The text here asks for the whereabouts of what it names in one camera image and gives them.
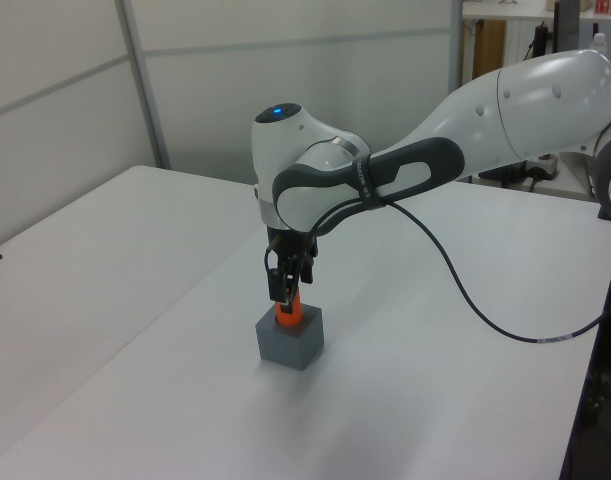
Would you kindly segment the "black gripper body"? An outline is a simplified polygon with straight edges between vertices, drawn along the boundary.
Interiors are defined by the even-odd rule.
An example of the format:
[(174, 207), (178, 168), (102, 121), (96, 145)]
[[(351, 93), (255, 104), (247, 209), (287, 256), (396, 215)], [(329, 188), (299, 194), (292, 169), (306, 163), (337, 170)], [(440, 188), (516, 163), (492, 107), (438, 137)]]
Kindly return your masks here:
[(317, 239), (306, 233), (267, 227), (267, 235), (269, 250), (276, 252), (280, 258), (305, 254), (311, 258), (318, 256)]

